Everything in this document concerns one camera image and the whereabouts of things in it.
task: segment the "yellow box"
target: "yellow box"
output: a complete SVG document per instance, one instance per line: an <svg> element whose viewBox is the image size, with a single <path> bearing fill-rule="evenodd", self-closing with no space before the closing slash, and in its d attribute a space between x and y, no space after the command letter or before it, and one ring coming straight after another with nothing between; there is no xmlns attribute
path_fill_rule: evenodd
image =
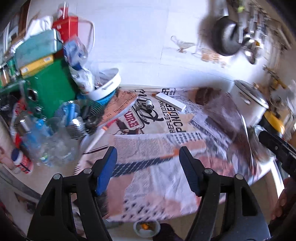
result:
<svg viewBox="0 0 296 241"><path fill-rule="evenodd" d="M51 54L22 67L20 73L23 77L32 76L53 62L54 56Z"/></svg>

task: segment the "blue bowl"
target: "blue bowl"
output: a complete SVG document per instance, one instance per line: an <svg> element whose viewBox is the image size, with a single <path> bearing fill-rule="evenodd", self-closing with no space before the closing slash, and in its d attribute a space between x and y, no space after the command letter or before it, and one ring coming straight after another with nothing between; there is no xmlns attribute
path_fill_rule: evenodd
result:
<svg viewBox="0 0 296 241"><path fill-rule="evenodd" d="M113 92L111 92L109 95L105 96L103 99L97 100L96 102L98 102L101 105L106 105L109 103L109 101L112 99L113 95L115 94L114 90Z"/></svg>

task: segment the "orange food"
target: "orange food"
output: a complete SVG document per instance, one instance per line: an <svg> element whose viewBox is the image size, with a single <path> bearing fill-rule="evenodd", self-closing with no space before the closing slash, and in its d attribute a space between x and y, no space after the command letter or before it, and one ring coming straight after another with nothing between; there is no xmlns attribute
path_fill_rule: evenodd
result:
<svg viewBox="0 0 296 241"><path fill-rule="evenodd" d="M146 224L146 223L142 223L142 224L141 224L141 227L142 227L142 229L144 229L144 230L148 230L148 229L150 229L149 225Z"/></svg>

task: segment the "rice cooker lid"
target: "rice cooker lid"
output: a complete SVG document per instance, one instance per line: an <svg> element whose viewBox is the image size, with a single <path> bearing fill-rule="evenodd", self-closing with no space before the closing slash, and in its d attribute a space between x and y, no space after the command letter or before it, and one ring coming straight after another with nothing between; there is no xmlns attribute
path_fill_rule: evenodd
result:
<svg viewBox="0 0 296 241"><path fill-rule="evenodd" d="M257 90L255 87L250 85L249 83L242 80L235 80L234 84L243 91L246 95L256 101L258 104L262 105L264 108L268 109L269 105L263 96L263 94Z"/></svg>

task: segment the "teal box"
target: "teal box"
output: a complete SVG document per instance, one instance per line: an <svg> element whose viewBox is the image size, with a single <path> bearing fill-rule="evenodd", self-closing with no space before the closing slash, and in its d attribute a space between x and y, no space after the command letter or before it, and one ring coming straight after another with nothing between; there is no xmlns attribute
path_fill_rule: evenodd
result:
<svg viewBox="0 0 296 241"><path fill-rule="evenodd" d="M61 35L56 29L44 31L30 37L15 51L15 67L21 67L40 58L56 53L63 48Z"/></svg>

